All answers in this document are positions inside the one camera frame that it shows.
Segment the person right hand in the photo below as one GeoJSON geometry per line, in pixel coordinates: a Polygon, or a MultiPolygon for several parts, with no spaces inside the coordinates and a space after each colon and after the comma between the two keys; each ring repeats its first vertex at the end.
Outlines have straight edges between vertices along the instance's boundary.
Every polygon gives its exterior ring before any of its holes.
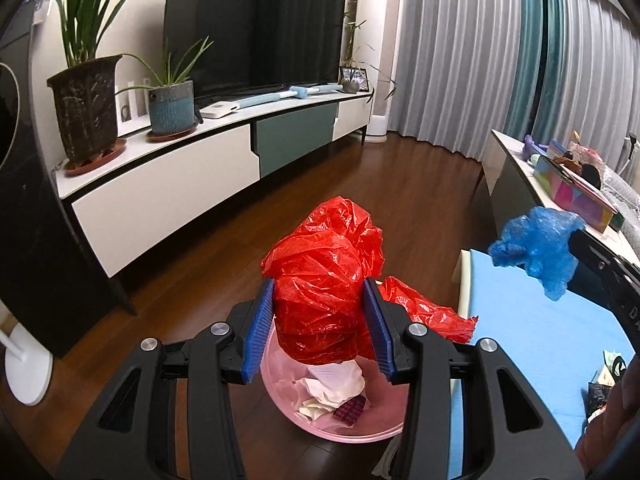
{"type": "Polygon", "coordinates": [[[639,411],[639,357],[634,356],[623,379],[608,395],[605,410],[587,426],[575,452],[586,474],[600,466],[623,437],[639,411]]]}

